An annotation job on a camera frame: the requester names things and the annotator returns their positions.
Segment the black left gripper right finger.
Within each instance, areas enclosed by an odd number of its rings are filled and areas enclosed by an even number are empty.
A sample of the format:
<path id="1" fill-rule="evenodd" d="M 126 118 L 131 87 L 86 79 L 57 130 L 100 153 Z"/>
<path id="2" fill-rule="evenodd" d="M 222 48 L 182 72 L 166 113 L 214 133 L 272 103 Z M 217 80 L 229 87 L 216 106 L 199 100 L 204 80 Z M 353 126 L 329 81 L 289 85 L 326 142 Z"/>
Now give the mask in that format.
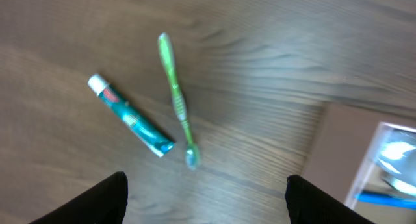
<path id="1" fill-rule="evenodd" d="M 299 175 L 287 177 L 291 224 L 373 224 Z"/>

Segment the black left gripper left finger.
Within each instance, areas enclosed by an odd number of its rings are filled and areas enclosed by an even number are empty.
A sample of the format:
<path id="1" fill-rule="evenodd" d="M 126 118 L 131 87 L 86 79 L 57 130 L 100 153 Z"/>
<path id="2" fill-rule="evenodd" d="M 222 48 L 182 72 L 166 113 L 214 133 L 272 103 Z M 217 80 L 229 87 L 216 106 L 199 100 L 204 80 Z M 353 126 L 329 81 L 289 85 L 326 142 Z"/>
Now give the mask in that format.
<path id="1" fill-rule="evenodd" d="M 32 224 L 122 224 L 127 200 L 127 176 L 119 171 Z"/>

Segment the green white toothbrush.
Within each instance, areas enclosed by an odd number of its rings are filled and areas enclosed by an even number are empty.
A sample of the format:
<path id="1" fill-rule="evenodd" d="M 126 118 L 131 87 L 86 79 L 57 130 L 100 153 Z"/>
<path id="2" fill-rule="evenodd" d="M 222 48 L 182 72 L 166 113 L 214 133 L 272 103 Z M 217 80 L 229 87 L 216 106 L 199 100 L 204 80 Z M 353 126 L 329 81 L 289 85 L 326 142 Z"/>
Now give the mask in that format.
<path id="1" fill-rule="evenodd" d="M 200 153 L 198 146 L 194 142 L 187 114 L 187 105 L 179 86 L 172 42 L 166 32 L 163 32 L 159 35 L 157 39 L 157 45 L 161 64 L 164 68 L 170 86 L 174 112 L 183 128 L 185 138 L 187 140 L 185 161 L 189 169 L 195 170 L 200 165 Z"/>

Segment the blue disposable razor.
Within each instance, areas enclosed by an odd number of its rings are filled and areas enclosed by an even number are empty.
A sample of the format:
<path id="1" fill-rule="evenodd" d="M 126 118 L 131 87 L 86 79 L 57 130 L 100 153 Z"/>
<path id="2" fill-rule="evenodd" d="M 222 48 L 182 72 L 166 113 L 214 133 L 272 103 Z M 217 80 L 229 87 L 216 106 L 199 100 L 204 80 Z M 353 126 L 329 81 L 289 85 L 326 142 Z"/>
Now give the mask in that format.
<path id="1" fill-rule="evenodd" d="M 376 193 L 376 192 L 368 192 L 368 191 L 364 191 L 355 195 L 355 198 L 358 201 L 361 201 L 364 203 L 371 203 L 375 205 L 384 205 L 384 206 L 392 206 L 392 207 L 397 207 L 397 208 L 415 210 L 415 200 L 412 200 L 412 199 L 403 199 L 403 198 L 393 197 L 391 195 L 386 195 L 386 194 Z"/>

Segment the clear pump soap bottle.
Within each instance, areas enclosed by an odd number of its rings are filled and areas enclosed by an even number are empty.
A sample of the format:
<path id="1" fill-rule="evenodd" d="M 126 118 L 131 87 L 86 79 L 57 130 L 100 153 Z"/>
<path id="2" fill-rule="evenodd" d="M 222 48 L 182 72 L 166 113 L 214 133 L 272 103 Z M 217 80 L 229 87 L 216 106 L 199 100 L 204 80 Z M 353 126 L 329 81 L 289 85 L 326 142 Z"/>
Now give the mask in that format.
<path id="1" fill-rule="evenodd" d="M 389 129 L 376 157 L 382 179 L 392 188 L 415 197 L 415 132 Z"/>

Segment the toothpaste tube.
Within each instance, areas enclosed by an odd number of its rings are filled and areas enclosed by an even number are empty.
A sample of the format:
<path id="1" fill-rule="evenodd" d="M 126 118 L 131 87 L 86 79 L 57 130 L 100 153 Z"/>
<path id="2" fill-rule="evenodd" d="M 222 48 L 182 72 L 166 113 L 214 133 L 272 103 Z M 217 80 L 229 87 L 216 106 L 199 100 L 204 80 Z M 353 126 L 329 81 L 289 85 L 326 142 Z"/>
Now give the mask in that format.
<path id="1" fill-rule="evenodd" d="M 175 143 L 159 131 L 101 75 L 94 74 L 88 86 L 119 119 L 158 157 L 163 157 Z"/>

